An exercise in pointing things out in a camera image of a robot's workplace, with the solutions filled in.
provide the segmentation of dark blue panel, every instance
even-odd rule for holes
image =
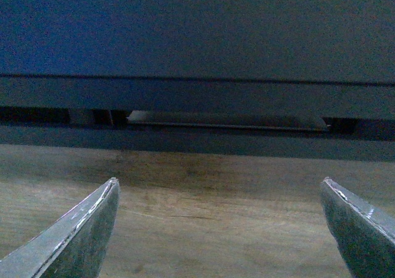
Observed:
[[[0,0],[0,73],[393,82],[394,0]]]

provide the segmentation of wooden floor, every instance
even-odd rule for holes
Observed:
[[[395,164],[0,145],[0,255],[110,177],[101,278],[350,277],[320,206],[330,176],[395,215]]]

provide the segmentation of dark gap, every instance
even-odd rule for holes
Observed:
[[[323,117],[329,132],[332,134],[352,135],[360,119],[342,119],[337,117]]]
[[[93,116],[94,116],[94,123],[96,125],[112,125],[110,110],[94,109]]]
[[[69,124],[67,109],[36,107],[0,107],[0,121]]]
[[[128,125],[127,112],[123,110],[111,110],[112,124],[116,127]]]

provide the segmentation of scratch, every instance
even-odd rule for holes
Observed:
[[[216,221],[217,219],[212,217],[204,217],[204,216],[190,216],[190,215],[169,215],[169,217],[185,217],[185,218],[198,218],[198,219],[212,219]]]
[[[338,193],[339,196],[341,196],[343,199],[347,201],[346,195],[341,190],[335,189],[335,192]]]
[[[371,216],[372,216],[374,210],[375,210],[375,208],[372,208],[372,209],[369,211],[368,215],[366,216],[368,219],[371,218]]]

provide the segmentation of wooden surface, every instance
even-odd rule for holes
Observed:
[[[394,215],[394,163],[0,145],[0,255],[99,184],[121,199],[100,278],[350,277],[319,183]]]

